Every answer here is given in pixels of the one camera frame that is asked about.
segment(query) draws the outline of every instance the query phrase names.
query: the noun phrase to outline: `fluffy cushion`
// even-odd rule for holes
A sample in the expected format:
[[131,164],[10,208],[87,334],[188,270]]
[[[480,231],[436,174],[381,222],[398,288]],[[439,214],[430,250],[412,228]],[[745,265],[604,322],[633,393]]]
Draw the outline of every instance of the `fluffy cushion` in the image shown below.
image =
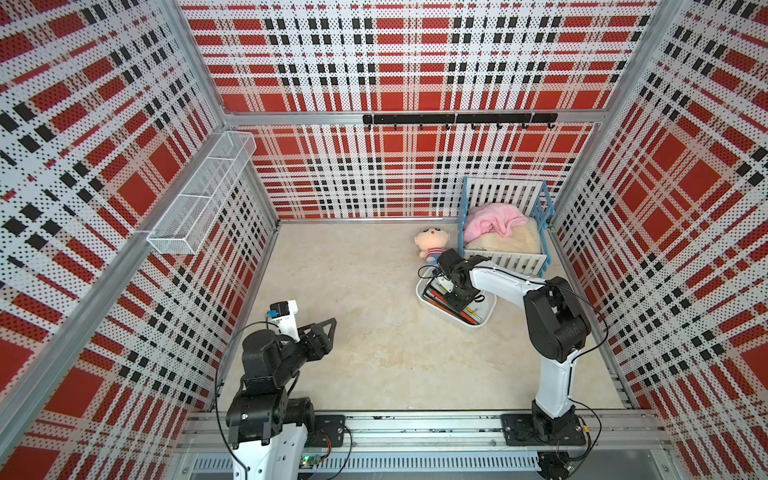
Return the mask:
[[509,237],[502,237],[496,232],[484,233],[467,244],[467,250],[487,250],[494,252],[541,253],[536,221],[528,218],[525,225],[511,227]]

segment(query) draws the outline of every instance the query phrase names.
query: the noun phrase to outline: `pink blanket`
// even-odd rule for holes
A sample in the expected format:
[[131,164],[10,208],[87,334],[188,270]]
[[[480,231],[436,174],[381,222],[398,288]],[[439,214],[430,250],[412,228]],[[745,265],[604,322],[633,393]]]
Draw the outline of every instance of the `pink blanket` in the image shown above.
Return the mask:
[[464,226],[464,244],[488,232],[509,237],[510,227],[525,225],[527,221],[528,218],[516,206],[510,204],[489,204],[473,208],[469,211]]

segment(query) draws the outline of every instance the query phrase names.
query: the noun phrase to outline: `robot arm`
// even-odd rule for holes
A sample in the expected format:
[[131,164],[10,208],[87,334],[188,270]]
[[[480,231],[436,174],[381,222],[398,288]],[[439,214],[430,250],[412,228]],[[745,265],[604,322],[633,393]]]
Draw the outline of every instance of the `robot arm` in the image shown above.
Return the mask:
[[286,384],[305,362],[330,353],[336,319],[297,329],[296,303],[291,303],[270,306],[279,333],[257,330],[243,341],[244,375],[227,411],[227,442],[245,465],[243,469],[234,462],[236,480],[295,479],[304,443],[316,430],[312,402],[307,397],[289,399]]
[[575,358],[591,332],[589,322],[568,281],[541,279],[503,269],[481,256],[467,260],[451,249],[438,264],[450,279],[445,301],[462,311],[481,290],[494,293],[525,311],[528,338],[541,356],[541,375],[532,403],[533,425],[539,439],[552,441],[575,420],[568,397]]

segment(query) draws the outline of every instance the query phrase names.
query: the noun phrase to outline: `perforated panel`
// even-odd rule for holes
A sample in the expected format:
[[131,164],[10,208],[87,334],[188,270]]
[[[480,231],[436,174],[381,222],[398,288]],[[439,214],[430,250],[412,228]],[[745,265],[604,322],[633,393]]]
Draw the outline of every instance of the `perforated panel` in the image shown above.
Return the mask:
[[151,254],[0,478],[163,478],[188,412],[213,389],[270,232],[239,180],[201,253]]
[[455,217],[464,177],[546,180],[556,197],[592,125],[243,129],[283,218]]
[[656,5],[180,3],[235,112],[602,108]]
[[685,2],[556,226],[689,473],[768,465],[768,2]]
[[159,11],[0,8],[0,399],[211,129]]

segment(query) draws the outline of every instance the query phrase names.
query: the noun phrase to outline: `white crib slats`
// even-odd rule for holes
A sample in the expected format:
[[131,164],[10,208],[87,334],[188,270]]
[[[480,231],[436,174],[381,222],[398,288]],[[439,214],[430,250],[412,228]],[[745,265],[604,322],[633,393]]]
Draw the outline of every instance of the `white crib slats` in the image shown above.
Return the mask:
[[[483,207],[486,204],[498,202],[515,205],[526,217],[530,217],[537,206],[539,207],[537,211],[541,210],[542,182],[539,180],[468,178],[464,195],[468,199],[468,209],[470,210],[474,207]],[[547,228],[546,220],[540,214],[538,217],[540,239],[544,242],[546,241],[543,234]],[[543,246],[541,253],[465,250],[465,258],[472,255],[489,257],[494,263],[506,269],[534,276],[542,273],[548,263],[547,254]]]

